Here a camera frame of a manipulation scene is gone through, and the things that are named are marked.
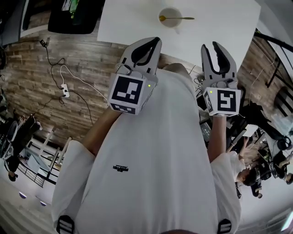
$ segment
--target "shirt sleeve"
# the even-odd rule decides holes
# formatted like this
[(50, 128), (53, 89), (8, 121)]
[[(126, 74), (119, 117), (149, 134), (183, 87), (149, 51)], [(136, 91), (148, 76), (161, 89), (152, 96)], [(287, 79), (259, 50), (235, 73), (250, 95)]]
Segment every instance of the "shirt sleeve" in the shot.
[(230, 220), (232, 228), (230, 233), (236, 232), (241, 215), (240, 201), (233, 179), (230, 155), (221, 154), (211, 163), (217, 196), (218, 221)]
[(55, 227), (61, 215), (69, 215), (73, 220), (77, 215), (94, 160), (80, 142), (69, 142), (52, 199)]

